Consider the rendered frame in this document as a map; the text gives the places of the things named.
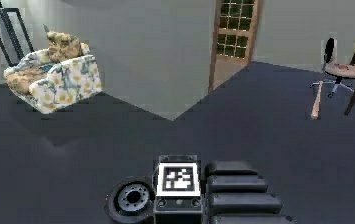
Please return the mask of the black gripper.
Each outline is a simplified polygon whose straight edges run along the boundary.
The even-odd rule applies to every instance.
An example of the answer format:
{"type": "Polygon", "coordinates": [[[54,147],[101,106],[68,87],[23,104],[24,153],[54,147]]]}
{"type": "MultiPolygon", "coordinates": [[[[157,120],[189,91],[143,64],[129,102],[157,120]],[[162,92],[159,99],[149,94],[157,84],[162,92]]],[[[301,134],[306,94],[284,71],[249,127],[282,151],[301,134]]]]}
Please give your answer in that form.
{"type": "Polygon", "coordinates": [[[149,177],[127,177],[107,193],[104,211],[111,224],[152,224],[154,200],[149,177]]]}

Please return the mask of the brown patterned cushion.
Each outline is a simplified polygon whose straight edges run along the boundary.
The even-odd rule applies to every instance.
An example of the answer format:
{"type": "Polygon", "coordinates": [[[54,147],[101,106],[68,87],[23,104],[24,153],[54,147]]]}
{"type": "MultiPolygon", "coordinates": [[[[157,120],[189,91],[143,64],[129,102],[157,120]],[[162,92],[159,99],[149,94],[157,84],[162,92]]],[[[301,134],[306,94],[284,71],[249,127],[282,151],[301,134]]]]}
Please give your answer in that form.
{"type": "Polygon", "coordinates": [[[63,62],[82,55],[81,42],[75,35],[49,31],[46,33],[49,41],[48,55],[54,63],[63,62]]]}

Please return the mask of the brown door with glass panes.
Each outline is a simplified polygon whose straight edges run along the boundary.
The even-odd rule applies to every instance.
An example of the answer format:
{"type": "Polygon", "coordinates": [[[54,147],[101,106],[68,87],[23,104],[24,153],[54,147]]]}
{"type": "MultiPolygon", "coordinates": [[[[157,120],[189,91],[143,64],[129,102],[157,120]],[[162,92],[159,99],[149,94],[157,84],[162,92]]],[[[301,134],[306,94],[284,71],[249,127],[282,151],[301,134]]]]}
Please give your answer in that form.
{"type": "Polygon", "coordinates": [[[263,3],[264,0],[215,0],[209,92],[252,61],[263,3]]]}

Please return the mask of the black framed window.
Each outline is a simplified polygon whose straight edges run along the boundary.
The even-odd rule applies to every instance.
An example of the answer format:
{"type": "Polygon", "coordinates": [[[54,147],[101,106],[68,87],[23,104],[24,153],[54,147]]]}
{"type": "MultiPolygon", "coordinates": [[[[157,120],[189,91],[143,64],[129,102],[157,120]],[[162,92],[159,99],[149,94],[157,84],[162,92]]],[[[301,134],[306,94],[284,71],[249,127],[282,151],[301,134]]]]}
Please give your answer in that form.
{"type": "MultiPolygon", "coordinates": [[[[25,26],[25,23],[24,23],[24,20],[22,18],[22,14],[20,12],[20,10],[16,7],[4,7],[3,4],[2,4],[2,0],[0,0],[0,18],[1,18],[1,21],[2,23],[4,24],[4,28],[5,28],[5,31],[6,31],[6,34],[13,46],[13,49],[15,51],[15,54],[16,54],[16,57],[21,60],[25,54],[23,52],[23,49],[21,47],[21,44],[20,44],[20,41],[17,37],[17,34],[16,34],[16,31],[12,25],[12,21],[9,17],[9,14],[10,13],[14,13],[17,17],[17,20],[18,20],[18,23],[19,23],[19,26],[21,27],[21,30],[22,30],[22,33],[23,33],[23,36],[25,38],[25,41],[28,45],[28,49],[30,52],[34,52],[34,48],[33,48],[33,45],[32,45],[32,42],[30,40],[30,36],[28,34],[28,31],[26,29],[26,26],[25,26]]],[[[4,55],[4,58],[7,62],[7,64],[12,67],[12,66],[16,66],[16,63],[14,63],[12,60],[11,60],[11,57],[8,53],[8,50],[5,46],[5,42],[3,41],[2,37],[1,37],[1,34],[0,34],[0,49],[1,49],[1,52],[3,53],[4,55]]]]}

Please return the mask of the wooden baseball bat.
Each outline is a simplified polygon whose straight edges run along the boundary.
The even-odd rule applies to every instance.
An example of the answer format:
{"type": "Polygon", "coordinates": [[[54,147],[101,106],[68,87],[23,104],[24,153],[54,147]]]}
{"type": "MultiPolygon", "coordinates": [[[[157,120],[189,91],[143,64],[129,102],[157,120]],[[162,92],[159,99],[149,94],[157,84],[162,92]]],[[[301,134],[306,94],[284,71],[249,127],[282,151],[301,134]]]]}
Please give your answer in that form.
{"type": "Polygon", "coordinates": [[[319,118],[323,81],[320,81],[317,84],[317,86],[318,86],[317,94],[316,94],[316,97],[315,97],[315,100],[313,103],[313,107],[312,107],[312,111],[311,111],[311,115],[310,115],[312,120],[317,120],[319,118]]]}

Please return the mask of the black swivel office chair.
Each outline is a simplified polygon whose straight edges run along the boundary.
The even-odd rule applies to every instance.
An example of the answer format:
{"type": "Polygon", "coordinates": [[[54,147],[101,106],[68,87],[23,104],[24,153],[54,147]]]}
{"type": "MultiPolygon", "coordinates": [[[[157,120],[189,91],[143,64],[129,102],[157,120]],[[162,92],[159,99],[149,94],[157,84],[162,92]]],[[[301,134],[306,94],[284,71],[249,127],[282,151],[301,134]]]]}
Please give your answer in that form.
{"type": "Polygon", "coordinates": [[[328,94],[329,97],[335,95],[339,87],[351,92],[353,89],[342,83],[343,79],[355,79],[355,54],[349,64],[341,64],[336,61],[337,40],[330,37],[325,44],[323,53],[322,72],[333,76],[334,80],[323,80],[324,84],[332,84],[333,88],[328,94]]]}

